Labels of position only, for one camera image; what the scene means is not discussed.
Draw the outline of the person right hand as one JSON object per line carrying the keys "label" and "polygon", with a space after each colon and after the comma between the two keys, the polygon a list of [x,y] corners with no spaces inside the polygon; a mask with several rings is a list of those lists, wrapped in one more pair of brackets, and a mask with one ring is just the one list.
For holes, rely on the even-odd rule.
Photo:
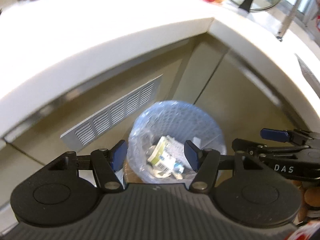
{"label": "person right hand", "polygon": [[289,239],[319,239],[319,182],[309,183],[294,180],[292,182],[302,193],[302,207],[298,212],[298,221],[306,222],[311,218],[312,210],[316,211],[317,219],[309,220],[300,226]]}

